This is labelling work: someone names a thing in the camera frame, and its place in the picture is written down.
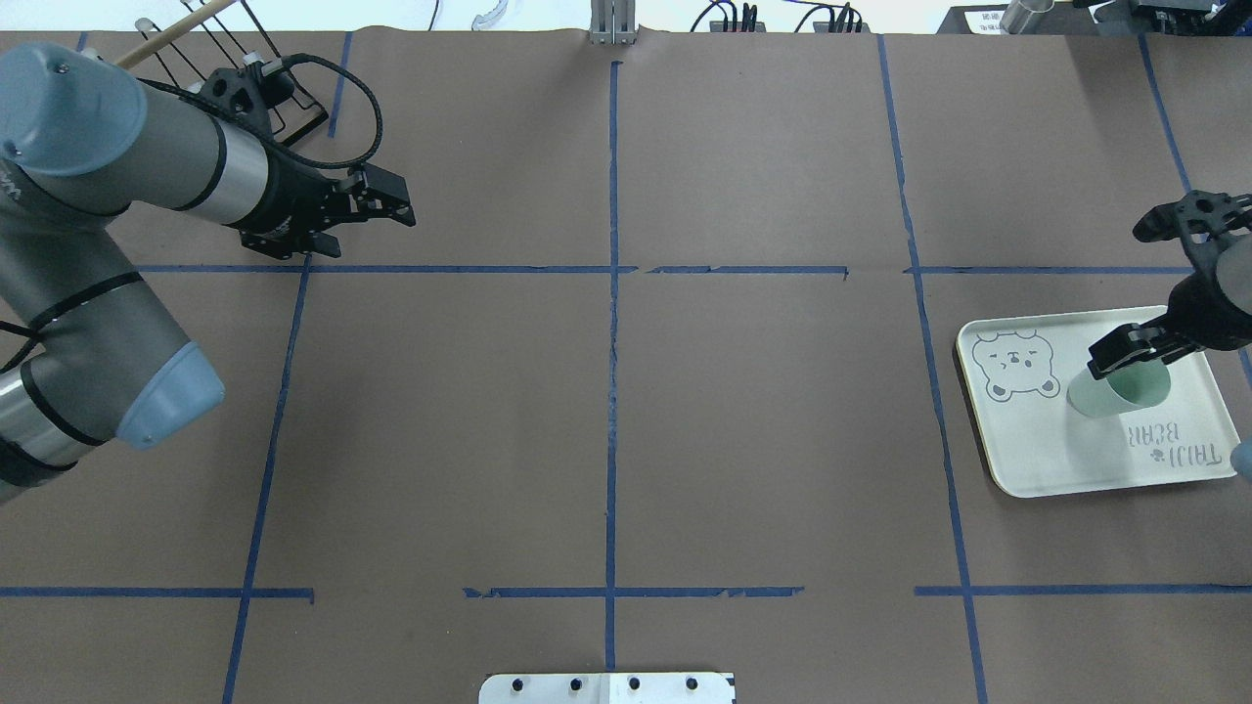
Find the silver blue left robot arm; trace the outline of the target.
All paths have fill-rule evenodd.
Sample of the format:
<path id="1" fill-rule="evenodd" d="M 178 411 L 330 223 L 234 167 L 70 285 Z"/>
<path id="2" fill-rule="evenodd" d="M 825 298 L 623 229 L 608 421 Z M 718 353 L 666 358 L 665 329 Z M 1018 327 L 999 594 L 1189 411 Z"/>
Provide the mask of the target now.
<path id="1" fill-rule="evenodd" d="M 54 43 L 3 55 L 3 331 L 25 339 L 3 365 L 3 500 L 50 484 L 94 448 L 162 443 L 222 405 L 225 387 L 109 227 L 144 203 L 234 229 L 285 261 L 339 257 L 331 227 L 416 223 L 406 180 L 359 157 L 323 163 L 278 140 L 298 53 L 247 58 L 197 89 L 144 80 Z"/>

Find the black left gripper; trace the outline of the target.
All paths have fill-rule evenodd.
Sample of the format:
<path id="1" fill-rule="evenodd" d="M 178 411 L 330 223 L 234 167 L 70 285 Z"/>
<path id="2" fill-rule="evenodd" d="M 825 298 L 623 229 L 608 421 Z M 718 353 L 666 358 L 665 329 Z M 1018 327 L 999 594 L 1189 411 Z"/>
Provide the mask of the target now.
<path id="1" fill-rule="evenodd" d="M 293 256 L 321 254 L 341 258 L 341 244 L 331 228 L 348 223 L 387 219 L 403 227 L 416 225 L 402 175 L 376 164 L 358 164 L 349 170 L 351 192 L 338 190 L 339 180 L 267 149 L 265 188 L 260 200 L 233 227 L 240 246 L 279 261 Z"/>

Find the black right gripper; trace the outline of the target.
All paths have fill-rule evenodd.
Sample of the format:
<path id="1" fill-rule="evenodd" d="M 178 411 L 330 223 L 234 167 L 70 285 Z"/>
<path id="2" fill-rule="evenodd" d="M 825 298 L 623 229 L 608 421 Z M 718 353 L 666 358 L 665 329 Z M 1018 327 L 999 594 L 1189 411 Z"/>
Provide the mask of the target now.
<path id="1" fill-rule="evenodd" d="M 1131 366 L 1173 365 L 1198 349 L 1243 347 L 1243 267 L 1194 268 L 1167 299 L 1164 314 L 1146 324 L 1121 324 L 1090 346 L 1092 378 Z"/>

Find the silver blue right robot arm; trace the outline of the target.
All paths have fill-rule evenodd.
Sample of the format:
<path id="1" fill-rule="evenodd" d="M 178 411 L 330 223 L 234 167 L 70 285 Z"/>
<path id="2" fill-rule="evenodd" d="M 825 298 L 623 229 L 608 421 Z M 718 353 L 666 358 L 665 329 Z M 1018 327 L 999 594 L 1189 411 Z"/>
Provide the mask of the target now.
<path id="1" fill-rule="evenodd" d="M 1251 338 L 1249 236 L 1179 236 L 1192 267 L 1144 324 L 1121 324 L 1090 346 L 1087 370 L 1106 380 L 1159 361 L 1176 365 L 1207 349 L 1238 351 Z"/>

